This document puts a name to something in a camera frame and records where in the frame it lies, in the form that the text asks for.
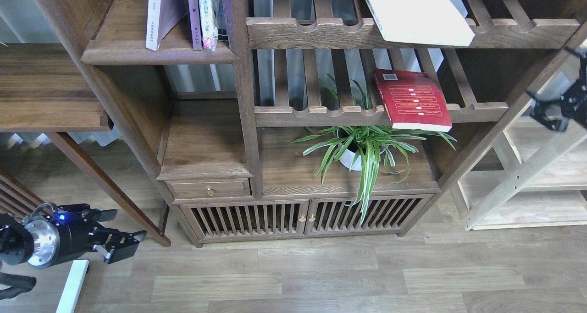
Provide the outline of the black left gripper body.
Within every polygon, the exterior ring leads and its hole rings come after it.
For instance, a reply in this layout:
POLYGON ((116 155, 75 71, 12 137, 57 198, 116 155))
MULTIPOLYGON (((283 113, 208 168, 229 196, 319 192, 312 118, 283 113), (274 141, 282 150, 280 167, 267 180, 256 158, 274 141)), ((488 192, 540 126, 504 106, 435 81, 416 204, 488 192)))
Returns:
POLYGON ((35 216, 25 225, 32 234, 33 253, 27 263, 35 269, 69 262, 93 251, 103 241, 94 231, 101 225, 78 214, 59 212, 52 217, 35 216))

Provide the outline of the white robot base bar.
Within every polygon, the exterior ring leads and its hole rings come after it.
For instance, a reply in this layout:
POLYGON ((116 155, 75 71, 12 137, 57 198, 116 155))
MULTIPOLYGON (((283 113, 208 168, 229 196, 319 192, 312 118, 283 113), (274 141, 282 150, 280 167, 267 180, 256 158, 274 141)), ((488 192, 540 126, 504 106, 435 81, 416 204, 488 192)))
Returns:
POLYGON ((88 267, 88 259, 73 261, 55 313, 73 313, 75 311, 88 267))

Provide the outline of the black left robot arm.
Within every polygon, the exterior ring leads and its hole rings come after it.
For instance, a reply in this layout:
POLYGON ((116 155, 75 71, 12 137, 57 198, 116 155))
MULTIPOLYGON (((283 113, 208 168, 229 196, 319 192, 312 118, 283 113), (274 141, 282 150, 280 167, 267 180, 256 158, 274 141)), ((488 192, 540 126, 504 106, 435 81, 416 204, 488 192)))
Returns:
POLYGON ((73 261, 90 251, 111 264, 134 256, 147 232, 121 232, 101 225, 114 220, 116 209, 92 209, 88 204, 57 206, 45 202, 17 222, 1 215, 0 251, 9 265, 28 263, 36 269, 73 261))

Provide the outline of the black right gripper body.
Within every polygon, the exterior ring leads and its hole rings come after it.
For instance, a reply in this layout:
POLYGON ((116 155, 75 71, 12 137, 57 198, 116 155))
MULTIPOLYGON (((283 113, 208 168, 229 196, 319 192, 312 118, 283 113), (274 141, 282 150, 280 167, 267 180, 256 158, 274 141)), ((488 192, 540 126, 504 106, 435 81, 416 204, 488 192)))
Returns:
POLYGON ((564 117, 587 127, 586 59, 580 59, 579 78, 564 93, 564 117))

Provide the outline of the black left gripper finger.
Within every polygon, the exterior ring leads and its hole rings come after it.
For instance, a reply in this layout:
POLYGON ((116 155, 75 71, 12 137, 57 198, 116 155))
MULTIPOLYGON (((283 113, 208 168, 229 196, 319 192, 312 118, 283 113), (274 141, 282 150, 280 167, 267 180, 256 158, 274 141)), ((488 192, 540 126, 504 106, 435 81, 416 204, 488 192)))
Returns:
POLYGON ((112 221, 116 218, 117 209, 99 210, 93 209, 89 204, 69 204, 60 206, 60 210, 80 215, 83 219, 97 222, 112 221))
POLYGON ((103 241, 94 244, 94 251, 103 255, 104 263, 112 264, 134 256, 147 231, 130 233, 119 230, 95 230, 94 234, 104 238, 103 241))

